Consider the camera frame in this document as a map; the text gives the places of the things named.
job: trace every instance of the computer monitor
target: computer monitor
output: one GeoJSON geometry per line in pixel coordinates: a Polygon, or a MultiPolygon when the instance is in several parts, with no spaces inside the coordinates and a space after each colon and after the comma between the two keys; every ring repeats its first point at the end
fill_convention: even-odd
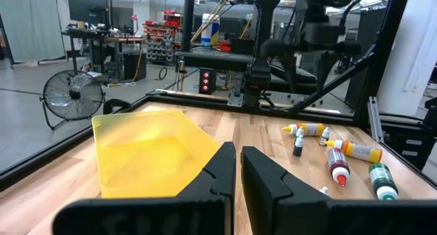
{"type": "Polygon", "coordinates": [[[68,0],[71,20],[109,24],[107,0],[68,0]]]}

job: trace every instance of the bottle cap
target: bottle cap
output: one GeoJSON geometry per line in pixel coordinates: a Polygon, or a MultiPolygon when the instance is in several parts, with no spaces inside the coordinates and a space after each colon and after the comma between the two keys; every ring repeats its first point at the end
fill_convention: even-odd
{"type": "Polygon", "coordinates": [[[333,178],[341,186],[346,186],[349,180],[349,171],[344,167],[336,167],[333,170],[333,178]]]}
{"type": "Polygon", "coordinates": [[[332,148],[341,149],[341,146],[343,145],[342,140],[336,140],[336,141],[325,141],[325,144],[327,146],[330,146],[332,148]]]}
{"type": "Polygon", "coordinates": [[[296,132],[296,136],[303,136],[305,134],[305,131],[303,130],[303,127],[300,127],[297,132],[296,132]]]}
{"type": "Polygon", "coordinates": [[[303,136],[299,136],[296,139],[296,143],[294,143],[294,146],[296,146],[296,147],[303,147],[303,136]]]}
{"type": "Polygon", "coordinates": [[[323,130],[322,136],[325,138],[328,138],[329,133],[330,133],[330,130],[329,130],[329,127],[327,127],[327,128],[325,128],[325,130],[323,130]]]}
{"type": "Polygon", "coordinates": [[[337,176],[337,181],[339,182],[339,184],[340,184],[342,187],[345,187],[345,186],[346,186],[346,176],[344,176],[343,174],[339,174],[339,175],[337,176]]]}
{"type": "Polygon", "coordinates": [[[396,200],[399,198],[395,189],[389,186],[383,186],[378,188],[376,195],[379,200],[396,200]]]}
{"type": "Polygon", "coordinates": [[[326,187],[326,186],[323,186],[323,188],[320,189],[319,192],[321,192],[321,193],[323,193],[323,194],[325,194],[325,195],[329,195],[329,194],[328,194],[328,187],[326,187]]]}
{"type": "Polygon", "coordinates": [[[284,132],[291,133],[292,132],[292,127],[291,126],[284,126],[283,128],[281,128],[281,130],[284,131],[284,132]]]}

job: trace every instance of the wooden table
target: wooden table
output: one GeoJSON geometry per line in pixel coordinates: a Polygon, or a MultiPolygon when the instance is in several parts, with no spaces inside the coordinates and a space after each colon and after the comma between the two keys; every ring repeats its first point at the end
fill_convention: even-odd
{"type": "Polygon", "coordinates": [[[105,43],[114,43],[114,55],[115,55],[115,71],[117,72],[118,80],[121,80],[121,68],[120,68],[120,55],[125,54],[123,52],[123,44],[139,44],[139,48],[142,48],[144,39],[142,37],[105,37],[105,43]]]}
{"type": "MultiPolygon", "coordinates": [[[[182,110],[219,143],[234,142],[238,152],[242,146],[255,146],[301,180],[316,189],[329,188],[336,199],[375,199],[370,184],[369,163],[349,158],[351,178],[347,187],[335,183],[326,165],[328,148],[318,145],[318,138],[306,137],[302,157],[292,156],[293,137],[281,132],[291,120],[198,109],[148,102],[137,111],[161,109],[182,110]]],[[[330,139],[345,139],[380,146],[359,128],[327,125],[330,139]]],[[[382,162],[393,174],[401,199],[436,199],[437,190],[414,174],[391,153],[383,150],[382,162]]],[[[236,170],[236,234],[251,234],[240,176],[240,154],[236,170]]],[[[50,234],[57,211],[81,198],[99,198],[94,139],[90,138],[53,162],[0,194],[0,234],[50,234]]]]}

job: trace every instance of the wooden tabletop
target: wooden tabletop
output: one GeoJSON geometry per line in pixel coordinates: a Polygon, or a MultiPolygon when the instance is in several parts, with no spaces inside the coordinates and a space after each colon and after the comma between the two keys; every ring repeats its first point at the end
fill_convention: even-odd
{"type": "MultiPolygon", "coordinates": [[[[315,189],[327,186],[336,199],[375,199],[370,184],[369,163],[348,158],[351,178],[347,187],[335,183],[328,171],[328,148],[318,138],[305,137],[300,158],[292,156],[294,138],[281,132],[292,120],[183,107],[148,102],[137,111],[179,109],[217,142],[232,141],[238,152],[243,146],[255,146],[315,189]]],[[[380,146],[359,128],[327,125],[330,139],[345,139],[369,146],[380,146]]],[[[436,199],[437,190],[414,174],[391,153],[383,150],[382,163],[389,166],[401,199],[436,199]]],[[[240,176],[240,154],[236,170],[236,234],[251,234],[240,176]]],[[[81,198],[99,198],[94,139],[90,138],[53,162],[37,170],[0,194],[0,234],[50,234],[57,211],[81,198]]]]}

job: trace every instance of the fan grille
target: fan grille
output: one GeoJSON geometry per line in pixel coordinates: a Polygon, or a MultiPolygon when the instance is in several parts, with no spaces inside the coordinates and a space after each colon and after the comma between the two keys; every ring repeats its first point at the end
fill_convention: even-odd
{"type": "Polygon", "coordinates": [[[66,120],[89,118],[103,103],[103,91],[92,76],[73,70],[53,75],[44,86],[48,110],[66,120]]]}

